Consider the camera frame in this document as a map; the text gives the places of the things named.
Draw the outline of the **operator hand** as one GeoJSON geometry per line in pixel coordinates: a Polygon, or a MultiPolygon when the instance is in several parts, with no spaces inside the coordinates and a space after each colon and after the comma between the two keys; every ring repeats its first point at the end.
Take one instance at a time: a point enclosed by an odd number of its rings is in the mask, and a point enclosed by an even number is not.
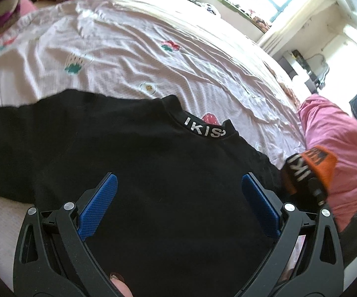
{"type": "Polygon", "coordinates": [[[112,284],[122,293],[125,297],[133,297],[132,292],[129,287],[124,282],[124,279],[118,273],[111,272],[110,273],[110,281],[112,284]]]}

